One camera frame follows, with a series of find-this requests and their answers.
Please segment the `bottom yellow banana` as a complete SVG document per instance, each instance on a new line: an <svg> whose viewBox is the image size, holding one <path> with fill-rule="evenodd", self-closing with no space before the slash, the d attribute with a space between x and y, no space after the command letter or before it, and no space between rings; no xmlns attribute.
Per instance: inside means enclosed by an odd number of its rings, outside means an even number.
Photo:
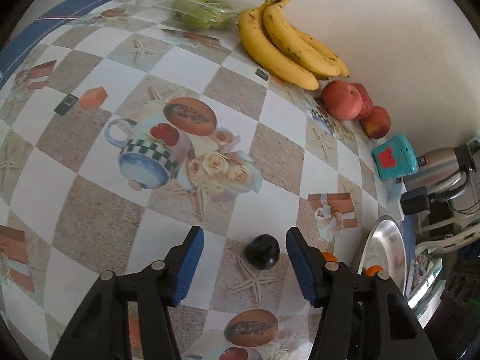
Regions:
<svg viewBox="0 0 480 360"><path fill-rule="evenodd" d="M238 33L241 43L253 60L276 77L298 86L315 91L319 86L317 78L306 68L285 56L267 38L263 30L264 10L281 0L264 0L258 7L243 10L238 17Z"/></svg>

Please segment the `middle red apple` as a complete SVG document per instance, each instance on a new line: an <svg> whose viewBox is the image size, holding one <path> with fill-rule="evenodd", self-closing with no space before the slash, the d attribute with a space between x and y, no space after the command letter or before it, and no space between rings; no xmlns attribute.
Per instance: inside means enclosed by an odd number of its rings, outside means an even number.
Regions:
<svg viewBox="0 0 480 360"><path fill-rule="evenodd" d="M358 116L356 116L357 120L362 120L370 115L374 108L374 104L372 99L370 98L367 89L360 83L352 83L357 91L359 92L361 99L362 99L362 108Z"/></svg>

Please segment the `bag of green fruits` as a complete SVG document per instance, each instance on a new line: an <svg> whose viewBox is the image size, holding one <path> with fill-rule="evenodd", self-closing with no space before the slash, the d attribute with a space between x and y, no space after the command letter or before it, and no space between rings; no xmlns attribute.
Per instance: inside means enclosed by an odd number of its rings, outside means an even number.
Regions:
<svg viewBox="0 0 480 360"><path fill-rule="evenodd" d="M244 0L135 0L138 6L148 3L167 11L172 21L193 32L227 29L247 7Z"/></svg>

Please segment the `middle yellow banana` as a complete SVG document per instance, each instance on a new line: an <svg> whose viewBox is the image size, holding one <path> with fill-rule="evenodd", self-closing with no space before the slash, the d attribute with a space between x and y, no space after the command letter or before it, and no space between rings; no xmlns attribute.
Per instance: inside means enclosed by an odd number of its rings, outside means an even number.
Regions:
<svg viewBox="0 0 480 360"><path fill-rule="evenodd" d="M289 2L290 0L281 0L264 10L263 25L269 39L284 55L316 77L336 77L339 69L303 41L297 35L295 27L288 22L283 8ZM341 77L349 77L349 70L343 72Z"/></svg>

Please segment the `left pale red apple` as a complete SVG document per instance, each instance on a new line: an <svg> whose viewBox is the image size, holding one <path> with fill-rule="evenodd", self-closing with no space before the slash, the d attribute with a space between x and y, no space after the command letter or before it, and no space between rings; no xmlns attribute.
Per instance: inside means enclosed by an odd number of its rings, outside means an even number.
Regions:
<svg viewBox="0 0 480 360"><path fill-rule="evenodd" d="M360 114L363 101L360 92L350 83L334 80L323 89L321 101L326 111L338 120L352 120Z"/></svg>

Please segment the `right red apple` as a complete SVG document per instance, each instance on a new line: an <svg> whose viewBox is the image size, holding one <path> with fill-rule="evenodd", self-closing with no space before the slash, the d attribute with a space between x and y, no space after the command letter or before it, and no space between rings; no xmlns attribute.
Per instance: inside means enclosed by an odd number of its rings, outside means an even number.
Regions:
<svg viewBox="0 0 480 360"><path fill-rule="evenodd" d="M375 106L371 113L360 121L360 125L367 137L380 139L390 131L391 117L386 108Z"/></svg>

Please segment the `teal plastic container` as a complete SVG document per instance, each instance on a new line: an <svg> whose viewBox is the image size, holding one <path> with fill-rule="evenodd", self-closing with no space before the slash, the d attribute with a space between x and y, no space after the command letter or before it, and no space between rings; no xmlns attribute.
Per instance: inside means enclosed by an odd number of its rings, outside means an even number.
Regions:
<svg viewBox="0 0 480 360"><path fill-rule="evenodd" d="M397 179L418 171L413 147L403 134L373 149L372 156L381 180Z"/></svg>

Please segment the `orange mandarin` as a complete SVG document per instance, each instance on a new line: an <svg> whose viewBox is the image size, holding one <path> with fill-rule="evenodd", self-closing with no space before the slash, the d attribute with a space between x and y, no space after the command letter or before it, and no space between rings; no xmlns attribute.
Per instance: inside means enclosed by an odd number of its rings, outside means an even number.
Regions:
<svg viewBox="0 0 480 360"><path fill-rule="evenodd" d="M378 272L382 272L383 268L380 265L372 265L365 269L364 274L369 277L374 277Z"/></svg>
<svg viewBox="0 0 480 360"><path fill-rule="evenodd" d="M330 252L321 253L327 263L338 263L338 259Z"/></svg>

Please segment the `large steel bowl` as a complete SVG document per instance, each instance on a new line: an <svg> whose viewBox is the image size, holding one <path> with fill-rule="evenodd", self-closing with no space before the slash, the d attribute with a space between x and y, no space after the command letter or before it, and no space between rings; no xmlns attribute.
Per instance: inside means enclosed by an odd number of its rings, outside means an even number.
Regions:
<svg viewBox="0 0 480 360"><path fill-rule="evenodd" d="M401 231L393 218L381 216L373 225L357 253L355 270L363 274L378 265L386 271L404 293L407 282L407 256Z"/></svg>

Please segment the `white plastic chair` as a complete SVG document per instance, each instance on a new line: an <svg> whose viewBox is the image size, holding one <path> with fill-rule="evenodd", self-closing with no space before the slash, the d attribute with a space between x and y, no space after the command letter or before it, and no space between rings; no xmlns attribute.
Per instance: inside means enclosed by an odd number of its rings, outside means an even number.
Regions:
<svg viewBox="0 0 480 360"><path fill-rule="evenodd" d="M442 278L443 256L479 240L479 218L467 215L462 220L459 232L421 242L408 260L405 296L422 328L433 318L448 287L448 280Z"/></svg>

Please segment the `steel thermos kettle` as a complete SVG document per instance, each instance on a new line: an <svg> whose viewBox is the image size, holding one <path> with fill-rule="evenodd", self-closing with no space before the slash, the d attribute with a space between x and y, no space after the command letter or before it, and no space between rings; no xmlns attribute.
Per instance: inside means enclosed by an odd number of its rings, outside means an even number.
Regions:
<svg viewBox="0 0 480 360"><path fill-rule="evenodd" d="M417 172L403 178L407 191L426 189L444 200L462 195L479 169L467 145L431 150L416 160Z"/></svg>

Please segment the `dark plum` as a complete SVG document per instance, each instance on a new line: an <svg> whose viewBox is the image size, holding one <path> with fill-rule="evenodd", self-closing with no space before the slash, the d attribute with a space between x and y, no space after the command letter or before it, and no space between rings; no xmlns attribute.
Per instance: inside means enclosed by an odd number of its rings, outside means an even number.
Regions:
<svg viewBox="0 0 480 360"><path fill-rule="evenodd" d="M247 245L244 256L254 268L267 271L278 263L280 245L275 237L262 234Z"/></svg>

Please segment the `patterned vinyl tablecloth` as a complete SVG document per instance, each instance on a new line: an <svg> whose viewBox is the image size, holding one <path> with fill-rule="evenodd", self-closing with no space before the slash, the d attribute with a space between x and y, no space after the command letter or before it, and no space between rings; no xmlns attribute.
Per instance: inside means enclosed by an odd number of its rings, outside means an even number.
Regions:
<svg viewBox="0 0 480 360"><path fill-rule="evenodd" d="M67 0L1 52L1 316L48 359L98 276L204 248L170 318L188 359L228 359L233 326L256 359L305 359L318 310L286 253L243 257L293 226L348 263L386 213L376 143L270 77L229 32L182 34L134 0Z"/></svg>

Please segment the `top yellow banana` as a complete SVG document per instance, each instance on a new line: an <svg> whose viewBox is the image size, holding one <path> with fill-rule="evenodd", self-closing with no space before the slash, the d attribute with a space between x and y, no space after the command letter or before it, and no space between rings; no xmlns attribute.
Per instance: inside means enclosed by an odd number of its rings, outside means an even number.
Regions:
<svg viewBox="0 0 480 360"><path fill-rule="evenodd" d="M338 76L342 76L343 72L348 72L348 69L343 67L343 61L340 57L338 57L334 52L332 52L329 47L318 41L315 37L310 36L307 33L300 31L299 29L295 28L297 35L305 41L312 49L318 52L321 56L325 57L331 64L333 64L336 68L339 69Z"/></svg>

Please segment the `black power adapter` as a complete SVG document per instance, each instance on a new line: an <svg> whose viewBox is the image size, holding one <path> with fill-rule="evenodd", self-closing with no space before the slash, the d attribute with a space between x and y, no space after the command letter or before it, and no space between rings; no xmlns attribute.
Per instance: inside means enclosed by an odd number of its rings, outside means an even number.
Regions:
<svg viewBox="0 0 480 360"><path fill-rule="evenodd" d="M413 215L422 211L429 211L431 201L425 186L403 193L400 205L404 215Z"/></svg>

